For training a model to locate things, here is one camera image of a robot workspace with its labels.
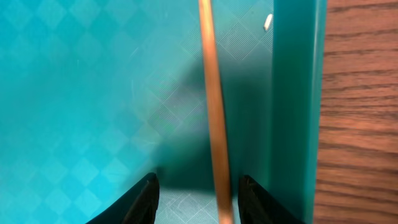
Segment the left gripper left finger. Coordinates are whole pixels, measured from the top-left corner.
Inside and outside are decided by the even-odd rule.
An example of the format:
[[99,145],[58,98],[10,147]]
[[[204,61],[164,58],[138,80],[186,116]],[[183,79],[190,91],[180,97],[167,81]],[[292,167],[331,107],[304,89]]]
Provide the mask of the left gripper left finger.
[[150,172],[87,224],[154,224],[160,185]]

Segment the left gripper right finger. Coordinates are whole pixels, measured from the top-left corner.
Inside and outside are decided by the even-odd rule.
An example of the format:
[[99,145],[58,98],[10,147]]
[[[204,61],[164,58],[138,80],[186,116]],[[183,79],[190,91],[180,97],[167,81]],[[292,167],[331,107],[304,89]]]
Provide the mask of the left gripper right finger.
[[238,208],[241,224],[304,224],[249,175],[239,178]]

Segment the wooden chopstick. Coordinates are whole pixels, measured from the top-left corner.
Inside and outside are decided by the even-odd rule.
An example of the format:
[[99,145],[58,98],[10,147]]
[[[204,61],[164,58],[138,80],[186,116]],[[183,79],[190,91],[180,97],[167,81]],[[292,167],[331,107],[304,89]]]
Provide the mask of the wooden chopstick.
[[211,1],[199,0],[198,5],[218,221],[220,224],[233,224],[228,143]]

